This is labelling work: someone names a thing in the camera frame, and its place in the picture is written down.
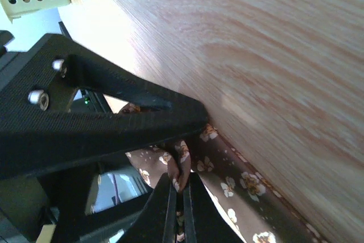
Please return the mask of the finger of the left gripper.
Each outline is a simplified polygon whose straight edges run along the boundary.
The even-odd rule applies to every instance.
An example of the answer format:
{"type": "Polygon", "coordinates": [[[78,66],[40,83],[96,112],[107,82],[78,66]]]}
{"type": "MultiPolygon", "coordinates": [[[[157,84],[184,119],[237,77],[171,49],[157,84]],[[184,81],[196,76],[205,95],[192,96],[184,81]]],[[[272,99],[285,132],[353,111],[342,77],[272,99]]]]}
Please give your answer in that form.
{"type": "Polygon", "coordinates": [[[49,174],[182,139],[207,123],[201,102],[133,75],[63,35],[46,34],[27,52],[1,47],[1,179],[49,174]],[[147,111],[74,111],[79,90],[147,111]]]}

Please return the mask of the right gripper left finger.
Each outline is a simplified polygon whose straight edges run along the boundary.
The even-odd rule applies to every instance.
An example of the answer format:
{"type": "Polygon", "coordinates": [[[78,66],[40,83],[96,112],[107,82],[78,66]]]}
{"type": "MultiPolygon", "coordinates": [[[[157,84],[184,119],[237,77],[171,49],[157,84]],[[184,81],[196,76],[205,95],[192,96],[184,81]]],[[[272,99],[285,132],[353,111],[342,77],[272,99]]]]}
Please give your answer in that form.
{"type": "Polygon", "coordinates": [[[118,242],[166,242],[169,195],[174,190],[164,173],[152,192],[91,215],[62,215],[54,242],[103,242],[125,232],[118,242]]]}

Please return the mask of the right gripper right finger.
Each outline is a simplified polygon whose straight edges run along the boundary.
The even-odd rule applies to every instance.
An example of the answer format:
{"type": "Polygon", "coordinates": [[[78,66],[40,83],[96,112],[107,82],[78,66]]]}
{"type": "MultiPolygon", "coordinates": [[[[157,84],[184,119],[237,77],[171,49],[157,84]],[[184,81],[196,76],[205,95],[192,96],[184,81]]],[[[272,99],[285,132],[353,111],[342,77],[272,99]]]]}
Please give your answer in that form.
{"type": "Polygon", "coordinates": [[[189,176],[183,190],[185,242],[242,242],[221,217],[212,198],[196,173],[189,176]]]}

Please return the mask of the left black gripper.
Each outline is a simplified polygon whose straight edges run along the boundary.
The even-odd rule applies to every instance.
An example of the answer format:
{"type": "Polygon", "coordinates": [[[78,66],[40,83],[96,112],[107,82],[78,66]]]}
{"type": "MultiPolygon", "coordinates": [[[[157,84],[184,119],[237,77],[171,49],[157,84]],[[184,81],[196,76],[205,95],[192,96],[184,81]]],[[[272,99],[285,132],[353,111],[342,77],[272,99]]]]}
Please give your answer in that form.
{"type": "Polygon", "coordinates": [[[147,145],[148,115],[70,112],[78,89],[148,104],[146,80],[63,35],[44,35],[24,53],[1,49],[1,213],[29,241],[48,204],[39,175],[71,169],[56,242],[115,230],[146,202],[141,197],[85,214],[96,161],[147,145]]]}

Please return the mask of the brown floral tie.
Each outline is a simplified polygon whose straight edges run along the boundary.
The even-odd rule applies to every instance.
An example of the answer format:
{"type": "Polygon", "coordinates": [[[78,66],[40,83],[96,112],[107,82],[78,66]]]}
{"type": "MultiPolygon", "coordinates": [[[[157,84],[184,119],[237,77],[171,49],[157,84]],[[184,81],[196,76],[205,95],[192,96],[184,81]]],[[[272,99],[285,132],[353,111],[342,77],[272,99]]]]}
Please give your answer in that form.
{"type": "Polygon", "coordinates": [[[181,192],[195,172],[228,225],[244,242],[326,242],[215,127],[186,140],[152,145],[126,156],[154,188],[163,173],[181,192]]]}

